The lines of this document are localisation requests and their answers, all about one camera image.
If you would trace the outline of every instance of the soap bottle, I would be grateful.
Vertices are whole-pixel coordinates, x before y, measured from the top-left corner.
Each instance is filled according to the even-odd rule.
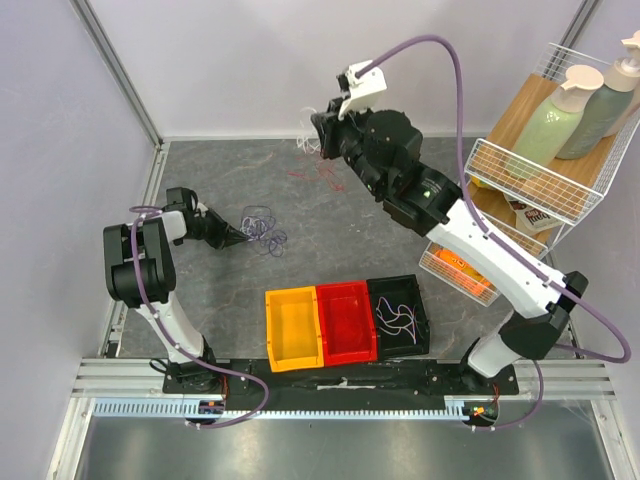
[[[580,124],[591,95],[602,87],[602,74],[587,65],[567,69],[567,80],[547,97],[531,115],[512,151],[541,166],[547,166]],[[527,179],[539,171],[509,158],[505,168],[513,177]]]
[[[631,57],[619,58],[604,74],[604,86],[594,93],[584,109],[582,121],[558,152],[572,160],[587,155],[631,105],[640,82],[640,32],[622,40]]]
[[[633,114],[636,113],[639,108],[640,108],[640,84],[635,89],[635,92],[633,94],[633,99],[631,100],[631,104],[627,107],[624,113],[620,115],[620,118],[616,120],[616,123],[613,124],[613,127],[611,127],[609,131],[607,131],[607,133],[604,134],[604,136],[609,137],[611,135],[616,135],[620,130],[622,130],[622,127],[624,127],[624,124],[627,123],[627,120],[629,120],[629,117],[633,116]]]

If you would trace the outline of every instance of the plastic bin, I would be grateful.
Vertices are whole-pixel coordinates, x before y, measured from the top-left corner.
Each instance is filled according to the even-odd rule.
[[[367,283],[317,285],[324,365],[373,362],[377,334]]]
[[[324,366],[315,287],[270,290],[267,352],[273,372]]]
[[[367,280],[371,311],[378,334],[378,359],[398,357],[404,355],[420,355],[429,353],[429,323],[422,304],[420,287],[415,275],[400,277],[375,278]],[[398,329],[409,323],[406,316],[396,317],[386,305],[386,299],[394,312],[405,312],[405,305],[409,309],[415,308],[415,333],[411,335],[407,329]]]

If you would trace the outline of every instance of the wire basket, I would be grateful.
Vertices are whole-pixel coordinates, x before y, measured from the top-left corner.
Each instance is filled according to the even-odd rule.
[[[546,245],[493,218],[491,215],[486,213],[482,213],[482,215],[532,255],[542,258],[547,254]],[[500,296],[500,292],[494,285],[479,281],[439,258],[436,253],[441,248],[443,247],[435,242],[430,243],[420,258],[420,267],[486,307]]]
[[[546,98],[556,83],[564,81],[567,68],[576,64],[591,65],[600,70],[609,66],[588,55],[549,44],[534,75],[525,83],[525,87],[531,88],[525,92],[523,87],[519,100],[527,103],[528,108],[535,109],[539,104],[537,100]],[[533,92],[531,95],[536,96],[536,102],[527,96],[528,92]],[[529,116],[523,114],[522,117],[513,119],[521,128]],[[496,143],[479,139],[469,155],[465,170],[521,202],[574,226],[609,191],[639,122],[640,113],[636,113],[617,136],[602,139],[586,157],[570,161],[556,159],[548,167],[542,167]]]
[[[430,243],[420,258],[420,267],[485,307],[500,296],[494,285],[478,281],[439,258],[437,252],[442,248]]]

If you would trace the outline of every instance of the gray floor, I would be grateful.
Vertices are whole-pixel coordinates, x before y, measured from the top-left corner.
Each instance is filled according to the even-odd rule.
[[[531,408],[503,402],[505,421]],[[522,428],[250,420],[198,432],[179,419],[93,418],[77,480],[607,480],[589,402],[546,404]]]
[[[465,150],[472,145],[467,139]],[[457,178],[453,139],[425,139],[422,155],[427,165]],[[189,187],[236,226],[246,205],[266,205],[288,236],[279,258],[260,256],[248,244],[220,252],[204,242],[173,248],[176,293],[191,322],[219,358],[266,358],[266,290],[415,273],[431,319],[429,356],[459,359],[505,317],[508,302],[500,298],[484,308],[421,270],[418,260],[428,241],[395,224],[344,162],[336,160],[333,169],[344,191],[316,180],[313,157],[295,141],[171,145],[159,205],[167,188]],[[127,316],[120,356],[166,356],[135,312]]]

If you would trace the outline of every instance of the yellow bin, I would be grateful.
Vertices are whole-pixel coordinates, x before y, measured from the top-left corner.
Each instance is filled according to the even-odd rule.
[[[323,367],[316,288],[270,290],[265,302],[271,371]]]

